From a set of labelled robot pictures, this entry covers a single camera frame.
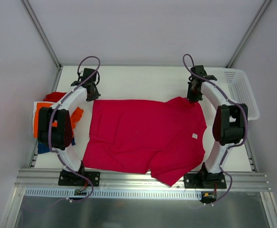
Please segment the pink t-shirt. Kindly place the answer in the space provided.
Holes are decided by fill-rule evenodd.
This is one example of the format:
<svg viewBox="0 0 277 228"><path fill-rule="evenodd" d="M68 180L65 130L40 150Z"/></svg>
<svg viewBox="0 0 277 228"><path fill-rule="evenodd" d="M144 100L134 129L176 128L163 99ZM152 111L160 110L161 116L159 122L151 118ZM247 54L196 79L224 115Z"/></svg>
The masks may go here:
<svg viewBox="0 0 277 228"><path fill-rule="evenodd" d="M107 171L150 172L172 186L202 163L206 128L201 105L186 98L98 100L83 164Z"/></svg>

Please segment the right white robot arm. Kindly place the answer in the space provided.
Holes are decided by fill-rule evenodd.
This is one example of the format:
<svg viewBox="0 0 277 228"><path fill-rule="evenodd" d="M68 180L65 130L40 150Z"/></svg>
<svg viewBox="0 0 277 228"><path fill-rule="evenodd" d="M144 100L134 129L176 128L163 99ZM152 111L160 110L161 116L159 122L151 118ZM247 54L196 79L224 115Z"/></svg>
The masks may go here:
<svg viewBox="0 0 277 228"><path fill-rule="evenodd" d="M206 97L216 109L212 125L215 140L208 159L204 162L207 170L199 176L199 183L205 188L216 182L214 173L222 172L224 160L229 150L241 146L247 138L248 108L229 99L217 85L217 78L208 75L203 65L188 69L191 76L188 81L187 100L191 103Z"/></svg>

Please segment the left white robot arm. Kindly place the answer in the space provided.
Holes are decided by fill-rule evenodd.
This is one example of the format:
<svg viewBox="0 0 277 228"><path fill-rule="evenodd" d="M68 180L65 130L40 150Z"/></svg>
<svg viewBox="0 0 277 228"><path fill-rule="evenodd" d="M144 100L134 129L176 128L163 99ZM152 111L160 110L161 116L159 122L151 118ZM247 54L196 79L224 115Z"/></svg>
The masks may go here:
<svg viewBox="0 0 277 228"><path fill-rule="evenodd" d="M74 151L74 128L83 115L79 108L82 102L91 102L100 97L97 85L99 72L84 68L78 72L66 93L53 92L45 101L35 102L33 111L33 134L38 143L58 155L64 170L70 172L69 180L74 185L84 183L85 173L81 171L82 161Z"/></svg>

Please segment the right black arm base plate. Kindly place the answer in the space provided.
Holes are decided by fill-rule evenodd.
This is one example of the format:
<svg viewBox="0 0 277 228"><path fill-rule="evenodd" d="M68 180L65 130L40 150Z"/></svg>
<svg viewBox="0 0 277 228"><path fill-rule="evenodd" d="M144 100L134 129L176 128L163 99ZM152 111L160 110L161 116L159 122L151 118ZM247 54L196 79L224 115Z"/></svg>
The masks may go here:
<svg viewBox="0 0 277 228"><path fill-rule="evenodd" d="M183 176L186 189L226 189L226 180L223 172L209 173L201 170L197 173L186 173Z"/></svg>

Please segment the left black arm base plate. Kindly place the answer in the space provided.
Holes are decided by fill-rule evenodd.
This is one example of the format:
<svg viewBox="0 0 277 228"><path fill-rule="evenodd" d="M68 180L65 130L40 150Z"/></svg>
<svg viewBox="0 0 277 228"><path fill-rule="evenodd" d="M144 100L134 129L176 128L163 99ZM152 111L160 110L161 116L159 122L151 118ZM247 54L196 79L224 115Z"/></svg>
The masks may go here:
<svg viewBox="0 0 277 228"><path fill-rule="evenodd" d="M88 178L94 187L98 187L100 182L100 174L101 172L98 172L98 171L84 171L84 173L81 175ZM78 175L66 170L62 170L60 172L59 179L58 179L58 186L79 187L79 186L84 186L86 183L88 186L91 186L86 179L79 177Z"/></svg>

